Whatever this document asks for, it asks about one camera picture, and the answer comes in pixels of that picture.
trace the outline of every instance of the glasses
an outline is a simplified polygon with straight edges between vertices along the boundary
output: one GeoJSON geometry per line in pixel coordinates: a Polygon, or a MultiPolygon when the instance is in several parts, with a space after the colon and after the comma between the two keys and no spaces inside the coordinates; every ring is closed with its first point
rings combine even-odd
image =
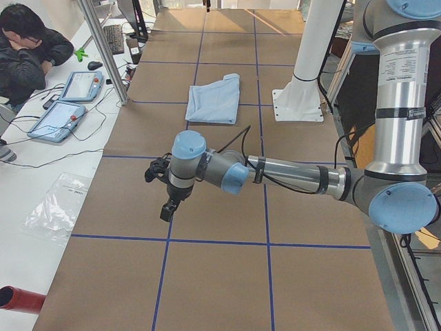
{"type": "Polygon", "coordinates": [[[35,45],[38,44],[41,41],[41,39],[34,39],[34,38],[30,38],[30,37],[26,37],[25,39],[35,43],[35,45]]]}

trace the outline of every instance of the hand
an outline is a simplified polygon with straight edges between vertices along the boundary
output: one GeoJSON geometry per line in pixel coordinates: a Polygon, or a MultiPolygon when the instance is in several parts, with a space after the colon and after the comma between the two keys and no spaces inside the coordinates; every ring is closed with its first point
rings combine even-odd
{"type": "Polygon", "coordinates": [[[43,69],[44,74],[47,74],[52,69],[52,63],[45,60],[41,62],[41,68],[43,69]]]}
{"type": "Polygon", "coordinates": [[[11,44],[11,47],[12,47],[12,49],[13,50],[29,50],[29,47],[27,47],[27,46],[25,46],[25,45],[22,45],[22,44],[20,44],[20,43],[17,43],[16,41],[13,41],[13,40],[11,40],[11,39],[8,39],[9,40],[9,43],[11,44]]]}

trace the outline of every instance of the white desk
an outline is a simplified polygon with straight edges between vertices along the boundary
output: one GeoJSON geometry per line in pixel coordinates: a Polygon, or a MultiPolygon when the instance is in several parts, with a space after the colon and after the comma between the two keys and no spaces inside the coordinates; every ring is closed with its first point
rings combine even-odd
{"type": "MultiPolygon", "coordinates": [[[[122,22],[124,20],[110,19],[106,24],[122,22]]],[[[80,48],[88,36],[90,36],[90,32],[87,24],[84,23],[72,39],[75,49],[80,48]]],[[[89,61],[100,60],[93,41],[85,51],[89,57],[84,58],[83,62],[79,63],[76,56],[72,55],[62,66],[53,68],[47,75],[47,87],[51,88],[58,83],[65,83],[71,71],[87,70],[89,61]]],[[[114,58],[118,67],[125,64],[124,60],[131,62],[127,46],[125,54],[116,55],[114,58]]],[[[98,70],[103,72],[105,79],[108,78],[104,67],[98,70]]],[[[125,66],[121,68],[120,72],[124,71],[125,66]]],[[[112,86],[104,85],[94,102],[99,101],[110,87],[112,86]]],[[[41,107],[43,103],[44,101],[38,98],[25,104],[19,116],[41,116],[44,113],[44,109],[41,107]]],[[[93,105],[94,103],[87,104],[86,107],[90,109],[93,105]]],[[[78,141],[70,136],[57,146],[40,141],[26,141],[11,145],[11,149],[17,154],[15,163],[37,166],[70,153],[103,148],[118,116],[119,106],[118,97],[112,91],[99,106],[99,110],[107,116],[103,127],[86,141],[78,141]]],[[[75,135],[79,138],[88,136],[99,127],[102,120],[102,114],[96,110],[90,111],[78,125],[75,135]]],[[[15,123],[23,130],[28,130],[35,122],[17,121],[15,123]]],[[[10,126],[3,138],[8,143],[12,143],[26,140],[27,136],[18,128],[10,126]]],[[[68,157],[39,169],[0,164],[0,287],[12,285],[43,294],[48,292],[64,247],[27,236],[20,231],[20,227],[26,216],[42,200],[60,174],[70,172],[92,178],[101,155],[102,152],[85,153],[68,157]]],[[[31,330],[36,319],[37,315],[0,310],[0,330],[31,330]]]]}

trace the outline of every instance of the man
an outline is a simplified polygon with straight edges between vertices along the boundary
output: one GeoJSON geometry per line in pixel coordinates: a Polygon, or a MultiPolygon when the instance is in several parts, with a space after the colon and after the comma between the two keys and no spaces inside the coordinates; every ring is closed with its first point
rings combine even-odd
{"type": "Polygon", "coordinates": [[[0,102],[18,112],[35,90],[45,88],[52,67],[66,62],[73,51],[74,46],[46,28],[29,7],[5,7],[0,13],[0,102]]]}

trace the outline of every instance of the plastic bag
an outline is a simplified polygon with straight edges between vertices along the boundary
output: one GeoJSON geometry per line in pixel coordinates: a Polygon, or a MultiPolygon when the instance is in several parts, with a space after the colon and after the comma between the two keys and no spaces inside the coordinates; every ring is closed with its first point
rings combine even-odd
{"type": "Polygon", "coordinates": [[[77,174],[61,174],[42,202],[26,217],[21,230],[32,237],[65,245],[91,182],[91,178],[77,174]]]}

